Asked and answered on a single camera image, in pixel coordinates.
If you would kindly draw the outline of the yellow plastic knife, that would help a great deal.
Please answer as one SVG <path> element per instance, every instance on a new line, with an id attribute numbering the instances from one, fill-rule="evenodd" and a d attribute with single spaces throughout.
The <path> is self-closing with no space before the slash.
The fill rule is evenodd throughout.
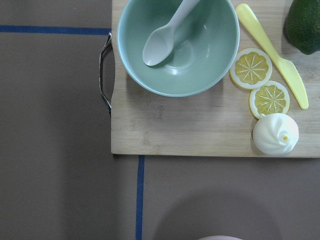
<path id="1" fill-rule="evenodd" d="M 289 86 L 291 92 L 295 96 L 300 108 L 303 110 L 308 109 L 309 99 L 307 91 L 295 65 L 291 61 L 280 57 L 249 5 L 240 3 L 236 6 L 235 11 L 238 20 L 251 34 L 251 36 L 257 41 L 257 43 L 263 48 L 265 53 L 269 56 L 273 64 L 276 66 L 276 68 L 286 81 L 287 85 Z"/>

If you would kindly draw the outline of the lemon slice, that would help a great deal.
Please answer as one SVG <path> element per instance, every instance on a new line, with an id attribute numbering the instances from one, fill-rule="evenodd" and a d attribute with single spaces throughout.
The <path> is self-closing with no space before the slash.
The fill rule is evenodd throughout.
<path id="1" fill-rule="evenodd" d="M 279 82 L 270 80 L 251 90 L 249 108 L 256 119 L 275 113 L 286 114 L 290 108 L 289 92 Z"/>
<path id="2" fill-rule="evenodd" d="M 272 61 L 264 51 L 246 48 L 237 53 L 229 69 L 229 76 L 241 88 L 253 90 L 266 84 L 272 71 Z"/>

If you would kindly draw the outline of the white spoon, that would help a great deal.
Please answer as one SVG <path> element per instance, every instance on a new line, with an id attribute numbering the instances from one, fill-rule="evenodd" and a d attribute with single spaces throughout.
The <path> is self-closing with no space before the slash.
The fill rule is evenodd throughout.
<path id="1" fill-rule="evenodd" d="M 199 0 L 183 0 L 169 22 L 149 35 L 142 51 L 145 65 L 151 67 L 158 65 L 171 54 L 177 28 L 199 2 Z"/>

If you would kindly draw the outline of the avocado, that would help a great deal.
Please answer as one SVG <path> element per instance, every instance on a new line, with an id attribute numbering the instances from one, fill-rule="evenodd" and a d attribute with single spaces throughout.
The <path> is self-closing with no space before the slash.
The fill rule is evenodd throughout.
<path id="1" fill-rule="evenodd" d="M 320 50 L 320 2 L 294 0 L 284 21 L 286 40 L 305 55 Z"/>

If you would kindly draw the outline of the pink bowl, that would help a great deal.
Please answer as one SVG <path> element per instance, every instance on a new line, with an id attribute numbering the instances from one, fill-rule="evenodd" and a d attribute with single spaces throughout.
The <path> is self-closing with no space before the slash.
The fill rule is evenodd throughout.
<path id="1" fill-rule="evenodd" d="M 240 238 L 225 235 L 214 235 L 199 238 L 198 240 L 241 240 Z"/>

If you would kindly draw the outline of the green bowl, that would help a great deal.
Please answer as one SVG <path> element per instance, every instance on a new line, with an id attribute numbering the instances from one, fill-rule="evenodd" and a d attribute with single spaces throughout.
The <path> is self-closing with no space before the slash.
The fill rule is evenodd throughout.
<path id="1" fill-rule="evenodd" d="M 174 49 L 163 62 L 147 66 L 143 48 L 151 32 L 174 15 L 179 0 L 130 0 L 117 30 L 119 57 L 129 76 L 166 97 L 204 92 L 228 72 L 238 52 L 240 27 L 229 0 L 202 0 L 176 31 Z"/>

